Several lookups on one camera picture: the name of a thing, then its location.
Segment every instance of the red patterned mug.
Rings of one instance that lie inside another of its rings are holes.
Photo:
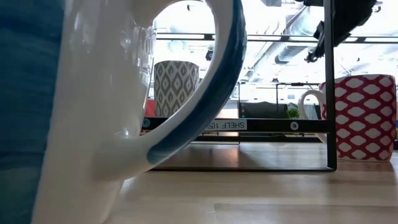
[[[304,98],[314,95],[326,119],[325,83],[305,92],[298,101],[303,119]],[[396,135],[396,85],[391,75],[356,75],[335,79],[336,146],[339,159],[390,160]],[[325,134],[317,137],[326,143]]]

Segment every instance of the gray patterned mug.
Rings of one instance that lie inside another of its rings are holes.
[[[199,85],[199,66],[168,60],[155,64],[155,115],[172,116]]]

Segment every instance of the white mug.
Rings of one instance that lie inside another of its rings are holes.
[[[207,127],[238,80],[246,31],[241,0],[206,1],[216,24],[208,73],[169,120],[141,137],[154,19],[176,0],[0,6],[7,20],[0,30],[7,55],[0,62],[7,105],[0,111],[0,223],[103,223],[123,180]]]

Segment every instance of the green plant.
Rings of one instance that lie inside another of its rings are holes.
[[[297,119],[300,117],[300,113],[299,113],[298,109],[296,109],[296,108],[288,109],[286,111],[286,113],[287,113],[287,117],[289,117],[290,119]]]

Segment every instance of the mug handle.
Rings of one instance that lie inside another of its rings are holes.
[[[298,99],[298,111],[300,112],[300,115],[303,119],[308,119],[307,114],[305,113],[304,110],[304,99],[306,96],[308,95],[313,95],[317,98],[318,102],[319,102],[319,106],[321,106],[322,104],[326,104],[326,96],[325,94],[323,94],[322,92],[318,91],[318,90],[309,90],[306,91],[301,97],[300,99]],[[327,144],[328,141],[326,139],[326,134],[315,134],[319,140],[321,140],[321,142],[323,144]]]
[[[206,77],[186,103],[158,128],[136,138],[104,143],[93,161],[94,175],[99,179],[127,179],[160,164],[202,133],[227,102],[246,53],[243,6],[241,0],[206,2],[216,29]]]

